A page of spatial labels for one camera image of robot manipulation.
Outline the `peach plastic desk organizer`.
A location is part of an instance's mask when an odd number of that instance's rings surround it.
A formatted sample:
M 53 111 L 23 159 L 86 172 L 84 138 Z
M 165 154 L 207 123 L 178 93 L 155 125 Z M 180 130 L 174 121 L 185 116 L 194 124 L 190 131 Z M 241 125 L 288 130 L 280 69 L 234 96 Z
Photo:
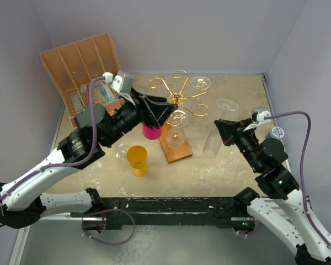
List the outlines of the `peach plastic desk organizer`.
M 61 46 L 40 54 L 42 64 L 66 106 L 70 123 L 90 102 L 89 84 L 104 72 L 116 74 L 121 64 L 108 33 Z

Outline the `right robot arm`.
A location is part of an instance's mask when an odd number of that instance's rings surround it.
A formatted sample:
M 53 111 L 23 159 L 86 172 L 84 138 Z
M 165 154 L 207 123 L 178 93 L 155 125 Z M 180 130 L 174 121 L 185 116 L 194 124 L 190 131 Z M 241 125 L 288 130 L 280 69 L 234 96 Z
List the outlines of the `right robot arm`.
M 283 165 L 288 158 L 281 141 L 273 138 L 259 142 L 251 120 L 215 120 L 225 146 L 236 145 L 257 173 L 259 188 L 285 213 L 282 217 L 253 189 L 246 188 L 235 197 L 235 212 L 248 214 L 273 232 L 295 255 L 297 264 L 331 264 L 331 234 L 306 203 L 303 186 Z

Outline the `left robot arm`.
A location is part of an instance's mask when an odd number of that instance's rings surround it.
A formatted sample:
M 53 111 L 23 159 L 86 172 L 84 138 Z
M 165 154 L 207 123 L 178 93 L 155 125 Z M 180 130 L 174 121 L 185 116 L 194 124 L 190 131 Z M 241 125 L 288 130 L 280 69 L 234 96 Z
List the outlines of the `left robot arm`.
M 97 216 L 103 201 L 96 189 L 53 195 L 46 191 L 67 176 L 85 169 L 138 124 L 161 128 L 178 106 L 166 98 L 131 90 L 126 101 L 110 115 L 99 104 L 87 105 L 75 116 L 77 130 L 63 139 L 41 163 L 10 183 L 0 183 L 0 228 L 24 228 L 40 218 L 59 213 Z

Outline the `blue white tube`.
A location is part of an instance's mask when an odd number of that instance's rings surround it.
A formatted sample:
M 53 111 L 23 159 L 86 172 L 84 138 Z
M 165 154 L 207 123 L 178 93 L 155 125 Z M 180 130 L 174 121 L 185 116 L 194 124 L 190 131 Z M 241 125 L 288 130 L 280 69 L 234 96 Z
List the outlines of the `blue white tube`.
M 100 91 L 100 94 L 102 95 L 102 97 L 104 98 L 103 102 L 105 104 L 115 101 L 115 96 L 108 86 L 105 86 L 105 85 L 100 86 L 99 91 Z

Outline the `yellow plastic wine glass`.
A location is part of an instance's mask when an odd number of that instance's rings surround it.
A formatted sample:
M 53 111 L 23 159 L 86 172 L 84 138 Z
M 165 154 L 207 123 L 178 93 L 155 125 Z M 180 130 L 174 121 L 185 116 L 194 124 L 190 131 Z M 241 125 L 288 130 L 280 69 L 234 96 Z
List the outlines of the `yellow plastic wine glass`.
M 143 146 L 136 145 L 130 147 L 126 153 L 126 158 L 135 176 L 143 177 L 148 173 L 148 153 Z

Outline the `pink plastic wine glass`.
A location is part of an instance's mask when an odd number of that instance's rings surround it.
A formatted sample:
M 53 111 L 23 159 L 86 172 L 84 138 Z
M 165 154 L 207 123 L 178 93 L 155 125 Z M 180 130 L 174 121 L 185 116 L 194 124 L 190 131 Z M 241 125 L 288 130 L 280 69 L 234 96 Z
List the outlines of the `pink plastic wine glass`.
M 148 128 L 145 124 L 142 125 L 142 133 L 146 139 L 156 140 L 162 135 L 162 128 Z

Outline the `clear champagne flute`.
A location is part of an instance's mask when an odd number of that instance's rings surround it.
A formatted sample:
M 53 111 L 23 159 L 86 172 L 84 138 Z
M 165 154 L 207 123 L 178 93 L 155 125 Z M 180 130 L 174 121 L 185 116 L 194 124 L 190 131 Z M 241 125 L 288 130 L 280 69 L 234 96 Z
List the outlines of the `clear champagne flute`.
M 208 115 L 209 108 L 202 102 L 201 97 L 207 92 L 211 86 L 211 81 L 205 76 L 195 76 L 191 81 L 192 86 L 200 92 L 193 96 L 193 101 L 190 105 L 190 110 L 193 115 L 197 117 L 204 117 Z

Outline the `small blue white jar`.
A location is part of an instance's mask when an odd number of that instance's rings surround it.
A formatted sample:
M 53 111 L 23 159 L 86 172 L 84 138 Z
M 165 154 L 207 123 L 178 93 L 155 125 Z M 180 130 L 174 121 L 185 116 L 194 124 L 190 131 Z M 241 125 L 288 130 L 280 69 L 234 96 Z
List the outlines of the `small blue white jar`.
M 279 126 L 275 126 L 273 127 L 266 135 L 266 139 L 272 138 L 272 139 L 278 139 L 278 140 L 282 140 L 285 136 L 285 132 L 284 130 L 279 127 Z

